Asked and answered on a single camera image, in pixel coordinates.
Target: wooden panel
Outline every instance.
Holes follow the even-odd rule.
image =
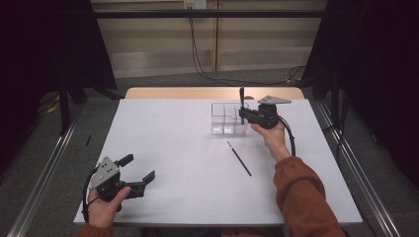
[[[304,99],[296,87],[246,87],[245,96],[256,100],[267,95],[288,100]],[[137,87],[126,92],[126,99],[226,99],[239,100],[238,87]]]

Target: wire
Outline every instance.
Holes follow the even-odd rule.
[[[289,134],[289,137],[290,137],[291,155],[292,156],[295,156],[295,142],[294,142],[295,137],[293,137],[293,134],[291,133],[291,128],[290,128],[289,124],[287,123],[287,121],[284,118],[280,117],[280,116],[279,116],[279,118],[280,118],[280,122],[286,128],[286,130],[287,130],[287,132]]]
[[[264,82],[255,82],[255,81],[243,81],[243,80],[235,80],[235,79],[226,79],[226,78],[211,78],[206,74],[206,72],[203,70],[200,62],[200,58],[198,57],[198,50],[197,50],[197,44],[195,41],[195,28],[194,28],[194,19],[189,19],[190,25],[191,25],[191,39],[192,39],[192,55],[194,58],[194,66],[195,70],[198,72],[198,74],[208,80],[221,83],[226,86],[232,87],[233,85],[225,83],[225,82],[240,82],[240,83],[250,83],[250,84],[256,84],[256,85],[264,85],[264,86],[275,86],[275,85],[281,85],[284,83],[288,83],[290,79],[286,79],[280,82],[274,82],[274,83],[264,83]]]
[[[298,73],[298,71],[299,70],[301,70],[301,68],[304,68],[305,67],[305,65],[302,65],[302,66],[296,66],[296,67],[293,67],[292,69],[290,69],[290,71],[289,71],[289,81],[290,82],[292,82],[293,81],[293,77]]]
[[[84,183],[82,196],[83,196],[83,210],[81,211],[83,213],[84,220],[89,222],[89,205],[91,202],[87,202],[87,188],[89,187],[90,180],[92,179],[93,175],[98,171],[99,166],[97,166],[95,169],[93,169],[90,174],[87,176],[86,182]]]

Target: clear plastic container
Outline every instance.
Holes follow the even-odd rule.
[[[238,110],[240,103],[212,103],[212,134],[246,134],[248,122],[240,118]]]

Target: electrical cable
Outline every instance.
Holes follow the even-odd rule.
[[[201,77],[203,77],[205,79],[208,79],[208,80],[211,80],[211,81],[214,81],[214,82],[221,83],[221,84],[226,85],[226,86],[230,86],[230,87],[232,87],[233,85],[230,85],[230,84],[225,83],[225,82],[240,82],[240,83],[250,83],[250,84],[256,84],[256,85],[263,85],[263,86],[275,86],[275,85],[281,85],[281,84],[284,84],[284,83],[288,83],[290,81],[290,79],[286,79],[286,80],[281,81],[281,82],[264,83],[264,82],[226,79],[226,78],[211,78],[203,70],[203,68],[201,66],[200,58],[198,57],[197,44],[196,44],[196,41],[195,41],[194,19],[192,19],[192,18],[190,18],[190,26],[191,26],[192,54],[193,54],[193,58],[194,58],[194,66],[195,66],[195,70],[198,72],[198,74]]]
[[[87,202],[87,188],[89,187],[90,184],[90,180],[92,179],[93,175],[98,171],[99,166],[97,166],[95,169],[93,169],[90,174],[87,176],[86,182],[84,183],[84,187],[83,187],[83,191],[82,191],[82,196],[83,196],[83,209],[82,209],[82,213],[83,213],[83,217],[84,217],[84,221],[89,222],[89,205],[93,202]]]
[[[289,137],[290,137],[291,155],[292,155],[292,156],[295,156],[295,142],[294,142],[295,137],[293,137],[293,134],[292,134],[292,132],[291,132],[291,128],[290,128],[289,124],[287,123],[287,121],[286,121],[284,118],[280,117],[280,116],[279,116],[279,118],[280,118],[280,122],[281,122],[281,123],[284,125],[284,127],[286,128],[286,130],[287,130],[287,132],[288,132],[288,134],[289,134]]]

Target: hand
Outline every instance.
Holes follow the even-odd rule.
[[[278,122],[277,126],[272,129],[262,128],[258,124],[252,124],[251,127],[263,136],[265,145],[269,148],[271,156],[277,160],[277,162],[291,156],[286,147],[285,127],[282,123]]]
[[[121,189],[111,201],[107,202],[97,198],[99,192],[95,189],[90,192],[88,200],[93,200],[89,205],[89,224],[95,227],[107,228],[114,223],[118,206],[129,195],[131,187]]]

